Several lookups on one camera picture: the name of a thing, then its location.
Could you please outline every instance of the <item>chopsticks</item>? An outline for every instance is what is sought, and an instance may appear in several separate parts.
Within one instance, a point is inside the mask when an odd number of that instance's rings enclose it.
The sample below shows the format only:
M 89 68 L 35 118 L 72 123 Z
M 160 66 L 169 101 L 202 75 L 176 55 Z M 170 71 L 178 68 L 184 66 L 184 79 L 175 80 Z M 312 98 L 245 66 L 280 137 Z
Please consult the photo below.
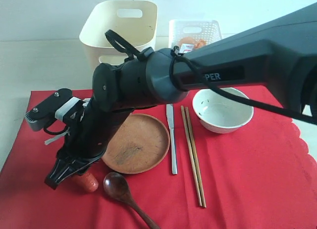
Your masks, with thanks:
M 190 161 L 192 165 L 193 176 L 195 180 L 195 187 L 196 187 L 198 202 L 199 202 L 199 206 L 206 208 L 206 200 L 204 195 L 202 176 L 200 173 L 195 139 L 194 139 L 193 128 L 192 128 L 192 123 L 190 120 L 188 107 L 185 107 L 185 110 L 186 111 L 184 111 L 184 106 L 182 105 L 181 111 L 182 111 L 182 117 L 184 122 Z

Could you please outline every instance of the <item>white plastic basket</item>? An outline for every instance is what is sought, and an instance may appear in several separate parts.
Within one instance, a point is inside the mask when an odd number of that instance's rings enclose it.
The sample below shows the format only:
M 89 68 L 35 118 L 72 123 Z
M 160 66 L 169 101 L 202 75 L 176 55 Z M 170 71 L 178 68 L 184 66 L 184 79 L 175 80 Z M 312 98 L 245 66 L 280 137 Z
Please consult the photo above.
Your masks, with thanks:
M 100 63 L 121 64 L 126 54 L 116 51 L 105 32 L 117 32 L 136 49 L 155 48 L 158 8 L 150 1 L 107 0 L 95 6 L 88 17 L 79 40 L 94 71 Z
M 215 20 L 170 20 L 168 47 L 178 45 L 182 38 L 202 39 L 206 45 L 222 39 L 220 27 Z

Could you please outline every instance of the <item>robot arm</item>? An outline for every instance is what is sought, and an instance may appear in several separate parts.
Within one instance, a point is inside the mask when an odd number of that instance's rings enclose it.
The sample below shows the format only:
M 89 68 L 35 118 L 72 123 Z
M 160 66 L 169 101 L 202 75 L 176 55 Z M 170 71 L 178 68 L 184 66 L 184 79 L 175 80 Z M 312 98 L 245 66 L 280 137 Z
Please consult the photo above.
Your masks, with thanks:
M 310 104 L 314 116 L 316 14 L 317 3 L 178 58 L 170 48 L 149 48 L 119 66 L 100 64 L 86 108 L 62 89 L 26 115 L 35 131 L 47 130 L 56 119 L 67 127 L 45 183 L 55 189 L 65 178 L 83 174 L 134 109 L 179 102 L 206 84 L 265 85 L 285 109 L 300 114 Z

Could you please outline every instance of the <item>butter knife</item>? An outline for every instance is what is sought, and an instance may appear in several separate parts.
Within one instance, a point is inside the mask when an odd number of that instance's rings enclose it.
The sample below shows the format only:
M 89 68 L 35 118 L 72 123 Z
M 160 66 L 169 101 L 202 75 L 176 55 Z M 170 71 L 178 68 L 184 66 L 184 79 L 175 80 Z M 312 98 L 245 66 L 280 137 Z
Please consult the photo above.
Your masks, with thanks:
M 173 104 L 166 105 L 166 116 L 171 141 L 171 155 L 172 155 L 172 174 L 177 175 L 177 159 L 176 159 L 176 144 L 174 137 L 174 110 Z

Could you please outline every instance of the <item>white bin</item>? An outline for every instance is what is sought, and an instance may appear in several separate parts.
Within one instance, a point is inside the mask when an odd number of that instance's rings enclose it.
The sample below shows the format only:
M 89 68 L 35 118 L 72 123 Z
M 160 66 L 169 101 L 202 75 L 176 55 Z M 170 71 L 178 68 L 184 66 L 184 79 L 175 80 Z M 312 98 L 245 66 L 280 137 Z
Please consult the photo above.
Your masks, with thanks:
M 127 57 L 115 50 L 105 37 L 109 29 L 117 32 L 136 49 L 155 48 L 158 8 L 150 1 L 107 0 L 95 6 L 79 40 L 94 71 L 100 63 L 121 64 Z

